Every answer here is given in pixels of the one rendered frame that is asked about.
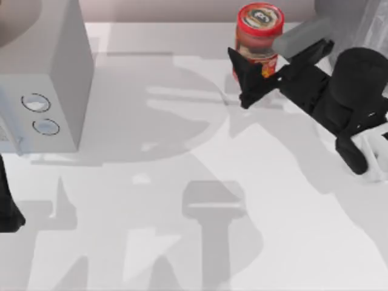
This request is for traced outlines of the pale microwave oven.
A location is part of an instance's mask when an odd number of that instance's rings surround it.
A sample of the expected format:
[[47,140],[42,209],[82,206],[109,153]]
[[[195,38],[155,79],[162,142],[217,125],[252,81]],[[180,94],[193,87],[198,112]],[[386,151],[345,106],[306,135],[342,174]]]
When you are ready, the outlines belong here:
[[[0,153],[78,150],[94,61],[79,0],[0,0]],[[51,108],[26,109],[21,96],[44,95]],[[54,136],[32,122],[52,119]]]

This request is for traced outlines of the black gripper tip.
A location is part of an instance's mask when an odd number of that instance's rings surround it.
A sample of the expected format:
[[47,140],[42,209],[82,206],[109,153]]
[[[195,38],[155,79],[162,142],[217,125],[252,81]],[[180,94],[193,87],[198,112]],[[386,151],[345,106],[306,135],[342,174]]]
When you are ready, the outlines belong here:
[[12,197],[4,160],[0,154],[0,233],[15,233],[25,223],[26,219]]

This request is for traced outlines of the small microwave knob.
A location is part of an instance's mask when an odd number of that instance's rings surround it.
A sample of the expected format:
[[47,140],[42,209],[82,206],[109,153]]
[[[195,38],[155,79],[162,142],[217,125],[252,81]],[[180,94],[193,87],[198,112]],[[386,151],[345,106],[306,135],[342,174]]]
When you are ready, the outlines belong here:
[[60,126],[52,119],[41,119],[32,122],[34,130],[45,136],[54,136],[59,133]]

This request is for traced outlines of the large microwave knob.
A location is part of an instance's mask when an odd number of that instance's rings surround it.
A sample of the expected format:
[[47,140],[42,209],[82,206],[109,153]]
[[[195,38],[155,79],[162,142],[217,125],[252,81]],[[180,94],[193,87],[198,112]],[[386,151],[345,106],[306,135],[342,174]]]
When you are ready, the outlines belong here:
[[26,109],[35,113],[43,113],[51,108],[49,99],[39,93],[21,96],[21,103]]

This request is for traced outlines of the pale grey rounded box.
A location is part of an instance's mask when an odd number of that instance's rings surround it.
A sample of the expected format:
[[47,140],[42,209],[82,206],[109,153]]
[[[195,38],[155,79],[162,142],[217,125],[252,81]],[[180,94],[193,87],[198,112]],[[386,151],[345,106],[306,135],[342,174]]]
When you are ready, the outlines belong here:
[[272,43],[272,50],[283,58],[291,58],[328,37],[330,33],[331,20],[317,17],[276,37]]

